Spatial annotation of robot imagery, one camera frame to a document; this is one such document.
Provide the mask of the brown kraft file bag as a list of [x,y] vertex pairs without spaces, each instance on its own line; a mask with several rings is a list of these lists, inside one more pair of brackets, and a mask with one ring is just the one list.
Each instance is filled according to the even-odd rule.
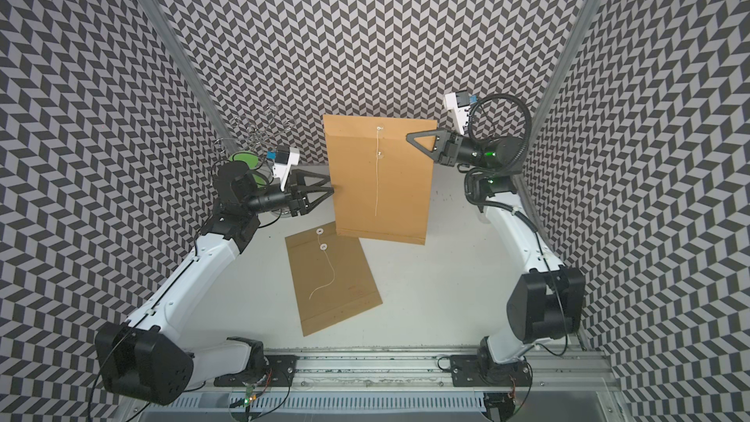
[[423,245],[434,162],[405,136],[437,122],[326,114],[323,127],[337,234]]

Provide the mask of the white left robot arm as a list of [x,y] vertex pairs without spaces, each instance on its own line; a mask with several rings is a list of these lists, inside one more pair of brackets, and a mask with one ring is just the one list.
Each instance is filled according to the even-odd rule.
[[167,406],[189,387],[219,379],[239,385],[269,382],[271,366],[262,342],[230,337],[202,349],[178,341],[196,306],[218,276],[246,250],[263,213],[306,215],[334,193],[326,175],[287,169],[264,187],[244,161],[227,161],[214,181],[211,216],[174,273],[122,324],[97,332],[98,380],[107,392]]

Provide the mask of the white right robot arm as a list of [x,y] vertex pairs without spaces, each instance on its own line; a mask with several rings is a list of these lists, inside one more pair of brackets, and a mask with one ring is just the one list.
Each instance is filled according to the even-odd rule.
[[464,193],[499,232],[509,254],[514,288],[506,323],[480,344],[487,365],[515,363],[538,344],[568,339],[581,326],[586,279],[564,265],[527,215],[512,176],[521,169],[525,138],[500,136],[477,141],[447,129],[410,133],[406,142],[444,166],[466,166]]

